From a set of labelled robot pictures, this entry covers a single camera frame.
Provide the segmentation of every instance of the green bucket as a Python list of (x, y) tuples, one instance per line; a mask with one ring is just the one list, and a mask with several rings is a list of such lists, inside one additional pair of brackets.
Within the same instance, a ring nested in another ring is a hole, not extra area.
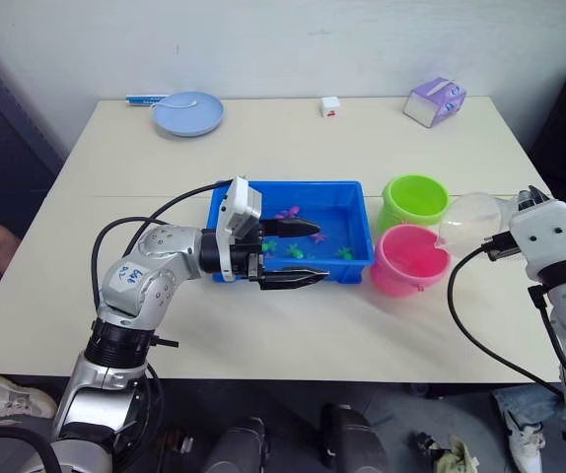
[(420, 174), (396, 177), (384, 188), (382, 197), (384, 206), (378, 218), (382, 233), (402, 223), (423, 227), (438, 224), (450, 205), (445, 187)]

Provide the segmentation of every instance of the handwritten label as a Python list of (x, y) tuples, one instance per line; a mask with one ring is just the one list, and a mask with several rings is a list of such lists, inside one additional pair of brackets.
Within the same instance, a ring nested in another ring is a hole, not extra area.
[(122, 293), (136, 287), (148, 271), (149, 269), (143, 266), (125, 261), (114, 271), (109, 280), (109, 286), (115, 291)]

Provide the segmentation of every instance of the small white box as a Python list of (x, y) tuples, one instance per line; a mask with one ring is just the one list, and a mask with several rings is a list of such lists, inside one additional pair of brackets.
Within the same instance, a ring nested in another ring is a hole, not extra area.
[(320, 99), (320, 113), (322, 113), (322, 116), (335, 116), (340, 113), (338, 97), (323, 97)]

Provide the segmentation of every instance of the shoe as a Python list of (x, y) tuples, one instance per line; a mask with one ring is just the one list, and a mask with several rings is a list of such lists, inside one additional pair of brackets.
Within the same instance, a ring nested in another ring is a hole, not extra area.
[(46, 393), (0, 376), (0, 418), (26, 415), (48, 419), (56, 410), (57, 405)]
[(520, 473), (541, 473), (541, 453), (546, 446), (542, 424), (520, 428), (509, 411), (500, 411), (509, 435), (509, 450)]

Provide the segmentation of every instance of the blue plate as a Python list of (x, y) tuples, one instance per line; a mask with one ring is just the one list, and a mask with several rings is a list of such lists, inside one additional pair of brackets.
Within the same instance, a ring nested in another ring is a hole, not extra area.
[(224, 106), (219, 99), (203, 92), (182, 92), (157, 102), (154, 121), (177, 136), (199, 136), (222, 122)]

